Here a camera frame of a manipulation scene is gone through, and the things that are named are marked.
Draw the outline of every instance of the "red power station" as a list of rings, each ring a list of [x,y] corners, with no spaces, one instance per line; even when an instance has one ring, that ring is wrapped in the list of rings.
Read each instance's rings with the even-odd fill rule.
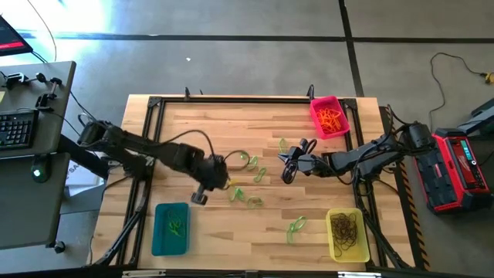
[[[437,129],[436,150],[415,158],[427,206],[434,213],[490,208],[492,194],[466,133]]]

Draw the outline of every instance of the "yellow bin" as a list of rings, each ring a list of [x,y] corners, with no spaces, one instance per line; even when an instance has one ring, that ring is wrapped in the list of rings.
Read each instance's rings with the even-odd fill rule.
[[[350,214],[355,214],[357,217],[357,243],[350,247],[346,251],[341,252],[341,256],[336,257],[334,251],[334,242],[333,242],[333,231],[331,229],[331,220],[330,217],[332,215],[337,215],[343,213],[344,215],[349,216]],[[330,256],[338,263],[365,263],[370,258],[369,254],[369,245],[367,244],[367,237],[365,233],[365,225],[364,225],[364,217],[362,216],[362,211],[358,208],[332,208],[326,214],[326,227],[327,227],[327,240],[330,244]]]

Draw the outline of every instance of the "floor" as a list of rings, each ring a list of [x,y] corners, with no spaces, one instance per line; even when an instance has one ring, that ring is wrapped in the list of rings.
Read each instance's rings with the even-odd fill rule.
[[[0,2],[2,16],[31,38],[27,41],[36,52],[53,60],[51,39],[29,4]],[[353,43],[353,66],[345,42],[304,39],[348,35],[338,0],[32,0],[60,35],[57,60],[77,62],[73,92],[95,116],[115,124],[121,122],[130,93],[183,93],[188,86],[192,93],[303,95],[311,83],[317,96],[363,92],[381,105],[391,104],[403,120],[427,123],[427,112],[441,103],[429,64],[436,52],[462,56],[474,70],[494,70],[490,0],[341,2],[353,36],[382,41]],[[81,39],[78,33],[90,36]],[[297,36],[299,41],[191,41],[161,35]],[[411,43],[386,40],[393,37]],[[447,43],[416,43],[413,38],[446,38]],[[28,54],[0,58],[1,65],[37,62]],[[361,88],[354,82],[356,68]],[[435,73],[447,100],[434,114],[435,127],[462,123],[492,98],[494,86],[486,86],[456,59],[439,56]],[[76,122],[79,112],[71,101],[67,119]],[[68,127],[63,131],[76,138]],[[494,213],[432,215],[413,173],[408,167],[432,270],[491,276]],[[84,198],[98,198],[97,193]],[[63,254],[42,246],[0,251],[0,273],[82,266],[96,217],[97,211],[62,216],[59,237],[68,245]]]

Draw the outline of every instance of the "keyboard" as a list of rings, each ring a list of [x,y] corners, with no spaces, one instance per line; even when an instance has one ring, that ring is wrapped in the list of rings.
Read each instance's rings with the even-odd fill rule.
[[[31,147],[38,115],[37,110],[0,112],[0,151]]]

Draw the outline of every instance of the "green rubber band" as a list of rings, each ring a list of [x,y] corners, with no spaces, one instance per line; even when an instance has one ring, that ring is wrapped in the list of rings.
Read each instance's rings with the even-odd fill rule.
[[[286,230],[286,243],[293,244],[293,233],[298,232],[307,222],[307,217],[300,216],[295,222],[290,223]]]
[[[171,233],[180,237],[184,236],[185,227],[182,225],[183,223],[178,215],[176,215],[173,211],[168,211],[168,221],[168,229]]]
[[[264,177],[264,174],[266,173],[266,167],[262,167],[259,169],[259,173],[254,177],[255,182],[260,182],[262,180],[262,177]]]
[[[249,166],[247,167],[247,170],[248,171],[254,170],[255,167],[257,166],[257,161],[258,161],[257,155],[254,155],[249,161]]]
[[[264,201],[260,197],[252,196],[247,199],[247,207],[254,209],[264,205]]]
[[[279,139],[278,147],[281,154],[286,154],[288,152],[288,142],[286,142],[285,138]]]
[[[238,199],[241,202],[244,202],[245,200],[244,191],[240,188],[235,188],[233,196],[230,197],[228,200],[230,200],[230,202],[233,202],[235,201],[235,199]]]
[[[245,160],[245,159],[249,158],[249,154],[243,151],[240,153],[240,158],[242,160]]]

